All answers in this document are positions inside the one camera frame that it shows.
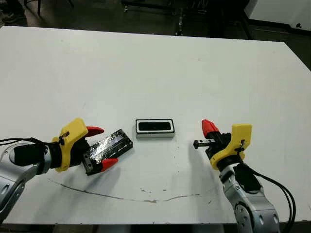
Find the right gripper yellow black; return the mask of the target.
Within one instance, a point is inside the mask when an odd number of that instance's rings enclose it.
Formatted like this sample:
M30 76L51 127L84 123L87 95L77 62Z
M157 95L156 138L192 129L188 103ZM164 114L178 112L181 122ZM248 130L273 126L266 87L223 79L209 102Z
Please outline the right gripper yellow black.
M213 169L224 169L243 161L244 151L251 142L250 124L234 124L230 133L221 133L213 122L203 119L202 131L204 139L195 140L193 146L207 148L205 153Z

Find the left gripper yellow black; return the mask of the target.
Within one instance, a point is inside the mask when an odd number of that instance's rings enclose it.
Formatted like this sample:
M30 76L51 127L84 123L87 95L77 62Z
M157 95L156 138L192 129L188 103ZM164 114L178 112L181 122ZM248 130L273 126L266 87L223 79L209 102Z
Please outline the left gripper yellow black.
M52 139L56 145L56 159L51 167L57 172L68 170L82 162L83 155L90 149L86 138L104 133L104 129L95 126L86 126L81 118L76 118L64 126L58 137ZM106 171L118 162L118 158L109 158L101 161L101 172Z

